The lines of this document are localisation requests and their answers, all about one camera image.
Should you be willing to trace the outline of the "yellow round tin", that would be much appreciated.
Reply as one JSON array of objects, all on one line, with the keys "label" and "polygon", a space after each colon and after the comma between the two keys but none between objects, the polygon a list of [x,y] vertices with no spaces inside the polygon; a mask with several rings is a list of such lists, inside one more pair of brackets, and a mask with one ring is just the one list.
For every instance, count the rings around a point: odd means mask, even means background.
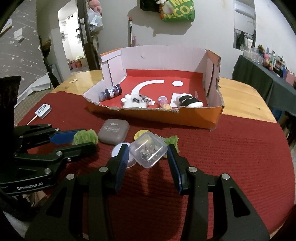
[{"label": "yellow round tin", "polygon": [[139,138],[141,135],[143,135],[144,133],[149,132],[149,130],[139,130],[135,133],[134,135],[134,140],[136,140],[137,138]]}]

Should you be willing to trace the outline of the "mop pole with orange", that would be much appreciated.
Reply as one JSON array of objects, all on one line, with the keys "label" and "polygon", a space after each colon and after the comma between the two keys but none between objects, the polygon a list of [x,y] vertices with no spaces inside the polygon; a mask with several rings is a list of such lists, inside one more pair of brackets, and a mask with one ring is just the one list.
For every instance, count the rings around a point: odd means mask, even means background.
[{"label": "mop pole with orange", "polygon": [[129,47],[133,47],[133,32],[132,32],[132,17],[128,19],[128,27],[129,27]]}]

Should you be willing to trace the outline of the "white fluffy bunny plush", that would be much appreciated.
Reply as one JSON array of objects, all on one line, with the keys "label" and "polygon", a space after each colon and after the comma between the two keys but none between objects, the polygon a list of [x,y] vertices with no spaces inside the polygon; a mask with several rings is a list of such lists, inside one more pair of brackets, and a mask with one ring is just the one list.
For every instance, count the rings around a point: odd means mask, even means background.
[{"label": "white fluffy bunny plush", "polygon": [[121,99],[123,108],[147,108],[150,105],[154,105],[154,101],[142,94],[127,94]]}]

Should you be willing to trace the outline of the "orange cardboard box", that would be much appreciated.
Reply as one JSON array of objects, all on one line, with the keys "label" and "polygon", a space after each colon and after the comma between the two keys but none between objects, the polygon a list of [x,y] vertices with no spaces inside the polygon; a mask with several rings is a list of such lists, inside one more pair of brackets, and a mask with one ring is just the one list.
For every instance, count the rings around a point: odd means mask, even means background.
[{"label": "orange cardboard box", "polygon": [[[146,45],[125,47],[103,53],[102,80],[84,93],[91,112],[140,118],[213,130],[224,109],[219,91],[221,58],[196,47]],[[119,84],[122,94],[99,102],[98,95]],[[147,108],[123,108],[127,94],[142,94],[155,103]],[[179,106],[178,97],[191,94],[202,108]],[[158,98],[166,96],[171,109],[162,109]]]}]

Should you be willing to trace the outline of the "green fuzzy scrunchie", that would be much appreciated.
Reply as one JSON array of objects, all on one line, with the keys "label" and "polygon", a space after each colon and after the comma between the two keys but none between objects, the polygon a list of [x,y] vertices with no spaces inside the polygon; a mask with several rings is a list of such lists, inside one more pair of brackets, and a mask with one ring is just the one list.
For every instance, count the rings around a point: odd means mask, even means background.
[{"label": "green fuzzy scrunchie", "polygon": [[80,145],[86,143],[98,144],[98,136],[94,130],[78,131],[73,138],[72,145]]},{"label": "green fuzzy scrunchie", "polygon": [[170,137],[166,137],[164,142],[166,143],[167,146],[174,145],[177,153],[179,153],[180,150],[178,149],[178,140],[179,140],[178,136],[170,136]]}]

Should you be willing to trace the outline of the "grey eye shadow case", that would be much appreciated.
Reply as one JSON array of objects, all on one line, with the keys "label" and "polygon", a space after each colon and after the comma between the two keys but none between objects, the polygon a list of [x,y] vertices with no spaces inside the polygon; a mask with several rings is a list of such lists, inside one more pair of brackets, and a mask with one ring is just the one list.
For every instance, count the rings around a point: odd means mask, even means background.
[{"label": "grey eye shadow case", "polygon": [[125,140],[129,129],[130,125],[126,120],[110,118],[104,122],[98,132],[98,139],[102,143],[115,146]]}]

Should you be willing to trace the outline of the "black door frame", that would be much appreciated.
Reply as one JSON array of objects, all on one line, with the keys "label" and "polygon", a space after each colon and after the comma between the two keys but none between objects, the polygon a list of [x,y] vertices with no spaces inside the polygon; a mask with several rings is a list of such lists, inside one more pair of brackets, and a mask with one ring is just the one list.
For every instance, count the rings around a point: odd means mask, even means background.
[{"label": "black door frame", "polygon": [[89,70],[99,70],[100,65],[99,65],[98,55],[97,55],[97,51],[95,50],[95,47],[93,46],[93,39],[91,36],[91,31],[88,23],[87,1],[77,0],[76,4],[77,4],[77,11],[78,11],[80,37],[81,37],[86,61],[88,64],[88,68]]}]

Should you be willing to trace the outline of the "black white plush roll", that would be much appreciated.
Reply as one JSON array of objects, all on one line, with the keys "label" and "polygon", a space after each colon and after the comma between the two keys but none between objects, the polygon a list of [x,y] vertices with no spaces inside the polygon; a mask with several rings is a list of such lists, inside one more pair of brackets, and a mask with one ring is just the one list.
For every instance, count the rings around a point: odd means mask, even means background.
[{"label": "black white plush roll", "polygon": [[188,108],[202,108],[203,102],[193,97],[191,94],[183,93],[178,97],[179,106]]}]

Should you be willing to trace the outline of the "green tote bag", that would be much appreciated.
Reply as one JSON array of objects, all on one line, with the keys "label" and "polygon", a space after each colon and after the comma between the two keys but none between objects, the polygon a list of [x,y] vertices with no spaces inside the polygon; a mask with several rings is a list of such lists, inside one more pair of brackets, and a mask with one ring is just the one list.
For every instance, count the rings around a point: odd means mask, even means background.
[{"label": "green tote bag", "polygon": [[165,22],[193,22],[195,6],[192,0],[156,1],[161,20]]}]

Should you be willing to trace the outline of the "clear plastic small box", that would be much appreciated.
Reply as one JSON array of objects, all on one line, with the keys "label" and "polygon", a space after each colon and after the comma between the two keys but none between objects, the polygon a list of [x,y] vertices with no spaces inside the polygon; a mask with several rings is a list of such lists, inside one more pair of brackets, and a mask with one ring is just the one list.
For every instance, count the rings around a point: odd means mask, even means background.
[{"label": "clear plastic small box", "polygon": [[168,151],[163,137],[145,132],[129,146],[129,153],[142,167],[152,168]]}]

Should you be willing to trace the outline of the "dark green covered table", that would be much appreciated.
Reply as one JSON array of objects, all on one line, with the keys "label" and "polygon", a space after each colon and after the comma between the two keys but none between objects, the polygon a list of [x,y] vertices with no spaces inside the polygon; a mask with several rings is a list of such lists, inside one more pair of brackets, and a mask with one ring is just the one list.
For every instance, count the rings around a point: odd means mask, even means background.
[{"label": "dark green covered table", "polygon": [[232,79],[253,87],[270,108],[295,115],[295,89],[284,79],[249,58],[240,55]]}]

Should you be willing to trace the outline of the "dark blue ink bottle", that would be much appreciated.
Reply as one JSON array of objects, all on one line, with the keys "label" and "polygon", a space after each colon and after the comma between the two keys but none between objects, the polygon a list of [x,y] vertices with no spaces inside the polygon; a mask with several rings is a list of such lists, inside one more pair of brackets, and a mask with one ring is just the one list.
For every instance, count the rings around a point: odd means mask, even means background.
[{"label": "dark blue ink bottle", "polygon": [[122,94],[122,89],[119,84],[113,85],[110,88],[106,88],[103,92],[98,95],[99,102],[113,99]]}]

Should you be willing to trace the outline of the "white square charger device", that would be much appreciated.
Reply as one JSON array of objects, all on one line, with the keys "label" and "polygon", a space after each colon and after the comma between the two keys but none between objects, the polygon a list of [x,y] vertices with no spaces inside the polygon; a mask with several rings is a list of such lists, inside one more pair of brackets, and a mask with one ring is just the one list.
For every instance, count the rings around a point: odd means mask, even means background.
[{"label": "white square charger device", "polygon": [[44,103],[35,111],[35,114],[40,119],[43,119],[51,110],[52,107],[49,104]]}]

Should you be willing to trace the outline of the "small pink doll figurine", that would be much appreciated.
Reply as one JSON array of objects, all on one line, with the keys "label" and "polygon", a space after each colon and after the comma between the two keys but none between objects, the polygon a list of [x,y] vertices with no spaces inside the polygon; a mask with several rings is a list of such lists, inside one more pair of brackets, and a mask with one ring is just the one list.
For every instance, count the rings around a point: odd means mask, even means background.
[{"label": "small pink doll figurine", "polygon": [[158,104],[162,109],[166,109],[166,110],[171,109],[171,106],[168,103],[168,98],[166,96],[160,96],[158,98]]}]

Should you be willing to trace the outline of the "red knitted mat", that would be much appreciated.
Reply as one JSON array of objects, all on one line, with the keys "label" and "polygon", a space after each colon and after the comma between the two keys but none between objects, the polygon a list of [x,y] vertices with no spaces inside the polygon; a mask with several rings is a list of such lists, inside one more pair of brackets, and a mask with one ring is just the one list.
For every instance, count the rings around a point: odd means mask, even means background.
[{"label": "red knitted mat", "polygon": [[[142,128],[163,137],[178,136],[181,156],[204,173],[229,173],[269,232],[291,212],[294,170],[277,123],[223,115],[217,128],[209,131],[136,120],[127,140]],[[118,195],[110,199],[115,236],[117,240],[179,240],[186,205],[187,199],[174,188],[166,160],[150,169],[135,165],[126,171]]]}]

